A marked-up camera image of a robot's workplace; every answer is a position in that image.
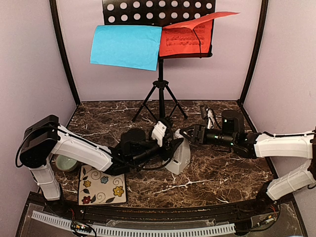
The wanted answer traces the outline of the white metronome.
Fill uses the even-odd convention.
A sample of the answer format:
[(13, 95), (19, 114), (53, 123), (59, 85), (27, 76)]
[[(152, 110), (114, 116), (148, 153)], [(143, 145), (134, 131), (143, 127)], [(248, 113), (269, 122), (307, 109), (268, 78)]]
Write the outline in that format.
[(175, 131), (174, 138), (183, 138), (184, 141), (177, 148), (171, 162), (165, 168), (171, 173), (179, 175), (191, 161), (191, 150), (188, 140), (180, 134), (180, 129)]

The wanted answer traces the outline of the left black frame post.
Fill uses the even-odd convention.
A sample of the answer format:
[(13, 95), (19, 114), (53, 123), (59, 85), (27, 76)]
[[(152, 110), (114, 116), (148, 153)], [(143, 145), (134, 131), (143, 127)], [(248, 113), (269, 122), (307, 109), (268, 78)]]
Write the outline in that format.
[(76, 106), (79, 106), (81, 104), (79, 94), (75, 85), (75, 81), (71, 72), (71, 67), (69, 64), (68, 56), (66, 53), (66, 48), (65, 48), (65, 43), (63, 39), (63, 33), (61, 29), (61, 23), (59, 19), (59, 14), (58, 14), (58, 7), (57, 7), (57, 1), (56, 0), (49, 0), (49, 5), (50, 5), (50, 11), (51, 11), (51, 18), (53, 21), (53, 27), (55, 31), (55, 36), (57, 40), (57, 45), (60, 53), (60, 57), (62, 60), (62, 64), (64, 67), (64, 71), (66, 74), (67, 82), (73, 97), (73, 100), (75, 102)]

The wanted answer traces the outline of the red sheet music page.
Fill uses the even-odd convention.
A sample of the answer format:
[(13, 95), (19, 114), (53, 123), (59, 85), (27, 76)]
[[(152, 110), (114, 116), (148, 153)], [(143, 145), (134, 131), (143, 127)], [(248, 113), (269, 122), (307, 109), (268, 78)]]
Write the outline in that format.
[(194, 55), (206, 57), (211, 48), (213, 21), (236, 12), (215, 12), (200, 18), (171, 24), (162, 28), (159, 56)]

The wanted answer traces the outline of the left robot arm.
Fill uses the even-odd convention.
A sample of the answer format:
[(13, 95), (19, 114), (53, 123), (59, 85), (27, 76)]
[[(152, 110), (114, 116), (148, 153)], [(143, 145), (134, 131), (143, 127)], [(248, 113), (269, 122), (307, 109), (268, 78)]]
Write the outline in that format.
[(158, 120), (150, 138), (144, 130), (133, 128), (123, 133), (115, 147), (107, 147), (89, 141), (69, 131), (59, 123), (59, 118), (49, 115), (24, 132), (15, 157), (15, 165), (27, 167), (50, 207), (59, 215), (66, 215), (70, 205), (63, 200), (62, 189), (50, 166), (50, 155), (62, 155), (87, 164), (109, 175), (126, 174), (130, 169), (146, 170), (143, 164), (160, 156), (166, 167), (176, 151), (184, 144), (184, 138), (176, 138), (169, 120)]

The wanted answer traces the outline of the black frame post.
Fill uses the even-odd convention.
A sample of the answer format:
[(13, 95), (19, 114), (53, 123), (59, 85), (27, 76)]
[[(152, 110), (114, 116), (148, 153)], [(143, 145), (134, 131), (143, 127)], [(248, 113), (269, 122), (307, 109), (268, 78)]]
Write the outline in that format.
[(261, 42), (263, 38), (264, 28), (265, 28), (268, 5), (269, 5), (268, 0), (261, 0), (260, 15), (259, 15), (259, 20), (258, 20), (257, 32), (256, 32), (253, 50), (252, 50), (252, 55), (251, 55), (248, 71), (246, 74), (245, 82), (242, 88), (242, 92), (241, 92), (240, 98), (237, 101), (240, 107), (244, 106), (247, 94), (249, 92), (250, 84), (254, 75), (257, 59), (260, 52)]
[(58, 7), (57, 7), (57, 1), (56, 0), (49, 0), (49, 5), (50, 5), (50, 11), (51, 11), (51, 18), (53, 21), (53, 27), (55, 31), (55, 36), (57, 40), (57, 45), (60, 53), (60, 57), (62, 60), (62, 64), (64, 67), (64, 71), (66, 74), (67, 82), (73, 97), (73, 100), (75, 102), (76, 106), (79, 106), (81, 104), (79, 94), (75, 85), (75, 81), (71, 72), (71, 67), (69, 64), (68, 56), (66, 53), (66, 48), (65, 48), (65, 43), (63, 39), (63, 33), (61, 29), (61, 23), (59, 19), (59, 14), (58, 14)]

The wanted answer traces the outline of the blue sheet music page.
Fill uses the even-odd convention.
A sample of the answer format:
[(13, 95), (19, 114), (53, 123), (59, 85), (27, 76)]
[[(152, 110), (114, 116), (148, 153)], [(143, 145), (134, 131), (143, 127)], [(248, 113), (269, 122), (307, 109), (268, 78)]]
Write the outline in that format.
[(136, 25), (97, 26), (91, 64), (156, 71), (161, 27)]

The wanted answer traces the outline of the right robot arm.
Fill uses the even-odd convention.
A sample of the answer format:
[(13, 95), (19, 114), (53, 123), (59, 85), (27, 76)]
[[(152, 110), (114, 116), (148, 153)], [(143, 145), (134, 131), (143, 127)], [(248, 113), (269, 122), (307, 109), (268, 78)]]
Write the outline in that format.
[(191, 143), (228, 147), (243, 158), (299, 157), (307, 161), (288, 174), (266, 182), (253, 201), (252, 210), (263, 214), (271, 202), (316, 182), (316, 132), (271, 134), (245, 132), (243, 114), (224, 110), (222, 125), (215, 128), (216, 119), (211, 109), (202, 108), (207, 125), (195, 124), (182, 128), (180, 134)]

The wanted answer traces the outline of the black music stand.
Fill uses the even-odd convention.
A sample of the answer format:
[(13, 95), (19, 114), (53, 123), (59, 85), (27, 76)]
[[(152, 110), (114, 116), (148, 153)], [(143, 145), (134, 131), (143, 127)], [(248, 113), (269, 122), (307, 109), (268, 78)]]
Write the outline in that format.
[[(181, 21), (193, 20), (198, 16), (205, 16), (215, 12), (214, 0), (104, 0), (102, 1), (103, 18), (105, 25), (151, 25), (165, 27)], [(164, 104), (164, 90), (166, 89), (175, 103), (172, 111), (168, 115), (172, 116), (176, 108), (180, 110), (185, 119), (185, 114), (181, 105), (175, 98), (168, 86), (168, 81), (163, 79), (163, 60), (170, 58), (193, 58), (212, 56), (212, 47), (207, 53), (186, 53), (174, 56), (158, 57), (158, 79), (153, 82), (153, 87), (141, 104), (136, 115), (132, 119), (136, 121), (143, 108), (146, 108), (155, 120), (166, 117)], [(147, 101), (158, 89), (159, 115), (156, 117), (151, 109), (146, 105)]]

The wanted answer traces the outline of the right black frame post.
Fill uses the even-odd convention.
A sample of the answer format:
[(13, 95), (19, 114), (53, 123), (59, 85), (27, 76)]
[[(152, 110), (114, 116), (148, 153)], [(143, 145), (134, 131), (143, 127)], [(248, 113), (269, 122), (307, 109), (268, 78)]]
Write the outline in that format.
[(248, 71), (246, 74), (245, 82), (242, 88), (242, 92), (241, 92), (240, 98), (237, 101), (240, 107), (244, 106), (247, 94), (249, 92), (250, 84), (254, 75), (257, 59), (260, 52), (261, 42), (263, 38), (264, 28), (265, 28), (268, 5), (269, 5), (268, 0), (261, 0), (260, 15), (259, 15), (259, 20), (258, 20), (257, 32), (256, 32), (253, 50), (252, 50), (252, 55), (251, 55)]

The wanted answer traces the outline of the green ceramic bowl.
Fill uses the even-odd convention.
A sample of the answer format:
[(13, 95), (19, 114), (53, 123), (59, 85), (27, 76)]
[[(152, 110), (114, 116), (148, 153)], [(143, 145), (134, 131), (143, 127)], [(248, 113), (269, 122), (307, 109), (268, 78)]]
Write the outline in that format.
[(59, 170), (71, 172), (76, 169), (78, 162), (75, 159), (63, 155), (58, 155), (55, 159), (55, 164)]

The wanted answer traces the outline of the square floral plate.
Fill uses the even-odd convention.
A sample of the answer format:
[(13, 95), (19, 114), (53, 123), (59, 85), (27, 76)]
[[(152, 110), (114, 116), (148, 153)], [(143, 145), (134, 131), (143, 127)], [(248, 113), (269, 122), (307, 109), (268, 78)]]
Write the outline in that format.
[(105, 174), (82, 165), (79, 175), (78, 205), (113, 205), (127, 202), (125, 176)]

